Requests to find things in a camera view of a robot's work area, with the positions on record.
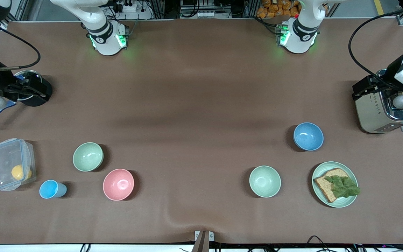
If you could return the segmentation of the blue bowl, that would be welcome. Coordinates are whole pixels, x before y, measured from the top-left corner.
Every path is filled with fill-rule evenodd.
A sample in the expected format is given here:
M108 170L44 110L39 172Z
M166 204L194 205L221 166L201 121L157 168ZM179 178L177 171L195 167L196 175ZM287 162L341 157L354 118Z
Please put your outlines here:
M303 122L295 127L293 141L301 150L316 151L324 143L324 134L316 124Z

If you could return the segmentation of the pale green bowl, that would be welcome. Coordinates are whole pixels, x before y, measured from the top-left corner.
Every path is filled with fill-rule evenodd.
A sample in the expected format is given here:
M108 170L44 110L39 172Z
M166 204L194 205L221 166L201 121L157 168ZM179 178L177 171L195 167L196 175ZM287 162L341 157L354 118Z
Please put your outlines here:
M76 148L72 163L78 171L90 172L101 166L104 160L102 147L95 142L85 142Z
M256 196L271 198L281 189L280 174L270 166L255 167L249 176L249 186Z

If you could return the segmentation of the pink bowl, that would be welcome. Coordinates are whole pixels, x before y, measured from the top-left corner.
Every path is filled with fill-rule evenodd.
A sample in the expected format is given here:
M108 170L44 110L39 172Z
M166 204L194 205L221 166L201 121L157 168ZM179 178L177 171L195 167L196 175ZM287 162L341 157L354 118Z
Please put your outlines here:
M135 181L131 172L126 169L115 169L109 172L102 184L105 196L112 201L122 201L131 195Z

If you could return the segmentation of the glass lid with blue knob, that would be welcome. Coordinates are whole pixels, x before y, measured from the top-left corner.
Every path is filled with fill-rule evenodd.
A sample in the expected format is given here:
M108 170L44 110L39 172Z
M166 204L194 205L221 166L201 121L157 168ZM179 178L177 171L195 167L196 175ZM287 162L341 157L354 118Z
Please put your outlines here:
M24 78L40 78L43 80L43 77L36 71L34 70L22 70L17 72L14 77L18 79L24 79ZM43 83L45 84L45 95L44 96L30 96L29 99L24 99L24 100L19 100L18 102L21 102L25 105L28 106L40 106L45 103L45 97L47 96L48 92L48 86L46 85L46 81L43 80Z

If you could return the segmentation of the silver toaster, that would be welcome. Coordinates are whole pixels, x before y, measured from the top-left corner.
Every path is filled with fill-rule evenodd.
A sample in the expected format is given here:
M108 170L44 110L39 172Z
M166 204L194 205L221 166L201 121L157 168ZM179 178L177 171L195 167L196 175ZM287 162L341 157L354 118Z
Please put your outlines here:
M393 106L393 99L403 95L387 91L367 94L355 102L360 127L372 134L385 134L398 128L403 132L403 109Z

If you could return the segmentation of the clear plastic lidded container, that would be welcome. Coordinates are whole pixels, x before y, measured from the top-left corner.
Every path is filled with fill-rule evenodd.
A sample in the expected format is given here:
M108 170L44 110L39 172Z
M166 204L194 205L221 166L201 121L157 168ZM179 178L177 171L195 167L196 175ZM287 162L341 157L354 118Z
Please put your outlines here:
M26 181L17 181L11 171L14 166L22 165L26 173L32 171L32 177ZM8 139L0 142L0 190L16 190L24 184L36 180L36 167L33 146L24 139Z

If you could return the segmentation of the yellow fruit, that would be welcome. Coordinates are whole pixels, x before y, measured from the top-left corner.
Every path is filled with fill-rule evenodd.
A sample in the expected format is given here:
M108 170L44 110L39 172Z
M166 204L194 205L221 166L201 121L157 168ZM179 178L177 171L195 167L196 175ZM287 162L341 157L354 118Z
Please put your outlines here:
M26 181L32 177L32 171L26 173L22 165L17 165L12 168L11 174L17 181Z

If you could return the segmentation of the blue cup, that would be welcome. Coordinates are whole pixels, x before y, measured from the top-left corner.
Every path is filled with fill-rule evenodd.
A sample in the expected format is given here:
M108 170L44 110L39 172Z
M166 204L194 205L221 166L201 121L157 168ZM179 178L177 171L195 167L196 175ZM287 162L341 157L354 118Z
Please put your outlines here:
M43 199L63 197L67 192L66 185L55 180L47 180L39 188L39 195Z

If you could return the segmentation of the pale green plate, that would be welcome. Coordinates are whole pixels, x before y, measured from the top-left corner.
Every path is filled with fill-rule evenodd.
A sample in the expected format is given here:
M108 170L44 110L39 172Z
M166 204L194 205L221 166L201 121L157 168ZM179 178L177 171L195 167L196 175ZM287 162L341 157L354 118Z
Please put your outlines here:
M354 175L354 173L345 165L335 162L335 161L327 161L319 164L313 171L312 173L312 188L313 191L315 192L317 198L323 203L326 204L329 207L333 208L344 208L356 200L357 196L349 196L349 197L339 197L335 199L334 202L330 202L328 200L328 197L323 193L323 190L320 188L320 185L316 182L316 179L319 179L320 177L325 176L328 172L334 170L334 169L341 169L343 172L350 177L350 179L358 185L357 179Z

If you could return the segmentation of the green lettuce leaf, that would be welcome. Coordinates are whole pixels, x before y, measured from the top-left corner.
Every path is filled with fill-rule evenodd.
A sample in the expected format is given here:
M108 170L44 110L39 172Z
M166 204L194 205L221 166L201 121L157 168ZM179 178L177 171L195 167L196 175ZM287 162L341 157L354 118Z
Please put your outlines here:
M324 179L331 183L331 191L336 198L358 196L360 188L348 176L325 176Z

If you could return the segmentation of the brown bread slice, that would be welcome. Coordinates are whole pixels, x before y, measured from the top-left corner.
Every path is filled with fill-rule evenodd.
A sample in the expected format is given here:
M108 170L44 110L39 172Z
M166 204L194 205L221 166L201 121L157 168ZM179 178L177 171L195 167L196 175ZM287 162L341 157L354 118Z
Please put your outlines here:
M323 176L314 179L315 184L320 188L320 190L326 197L327 201L329 203L333 203L337 200L337 197L334 195L332 191L333 183L328 182L325 179L326 176L339 176L339 177L349 177L349 176L344 170L340 168L334 168L325 172Z

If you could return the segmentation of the orange snack bag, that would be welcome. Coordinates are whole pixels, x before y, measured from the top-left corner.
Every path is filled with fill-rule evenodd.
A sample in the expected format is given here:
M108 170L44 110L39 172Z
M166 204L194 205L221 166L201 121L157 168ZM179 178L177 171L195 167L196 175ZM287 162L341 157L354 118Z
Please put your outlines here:
M329 4L335 0L260 0L254 16L259 19L272 19L275 16L290 16L300 20L321 21L325 18Z

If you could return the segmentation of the white power strip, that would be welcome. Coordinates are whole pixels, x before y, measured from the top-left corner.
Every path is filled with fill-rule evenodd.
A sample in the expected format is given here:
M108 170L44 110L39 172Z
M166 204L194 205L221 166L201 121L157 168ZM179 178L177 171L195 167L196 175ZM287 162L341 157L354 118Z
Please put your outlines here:
M116 20L151 20L155 14L147 0L109 0L110 17Z

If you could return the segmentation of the metal table bracket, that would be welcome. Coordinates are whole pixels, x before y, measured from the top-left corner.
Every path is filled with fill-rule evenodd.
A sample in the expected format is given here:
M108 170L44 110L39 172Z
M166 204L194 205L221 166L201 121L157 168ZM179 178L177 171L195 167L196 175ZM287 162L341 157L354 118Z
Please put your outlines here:
M210 242L214 242L212 231L195 231L195 244L191 252L210 252Z

